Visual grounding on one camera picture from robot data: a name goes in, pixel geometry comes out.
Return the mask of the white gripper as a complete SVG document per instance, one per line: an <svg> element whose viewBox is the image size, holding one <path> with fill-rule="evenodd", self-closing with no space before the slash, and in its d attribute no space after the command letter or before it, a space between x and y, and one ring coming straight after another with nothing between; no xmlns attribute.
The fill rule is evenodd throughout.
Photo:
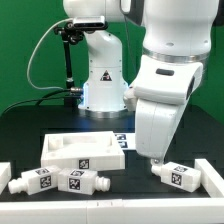
<svg viewBox="0 0 224 224"><path fill-rule="evenodd" d="M161 166L190 95L202 80L201 62L175 64L141 58L134 81L136 151Z"/></svg>

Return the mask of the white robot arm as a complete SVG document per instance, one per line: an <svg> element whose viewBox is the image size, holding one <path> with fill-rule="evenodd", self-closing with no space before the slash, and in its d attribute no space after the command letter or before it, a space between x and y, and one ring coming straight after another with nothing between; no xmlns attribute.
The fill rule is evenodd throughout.
<svg viewBox="0 0 224 224"><path fill-rule="evenodd" d="M63 0L63 7L88 43L89 78L80 108L133 111L137 153L161 164L190 95L202 82L220 0ZM131 84L118 71L121 47L103 30L108 22L124 20L145 28Z"/></svg>

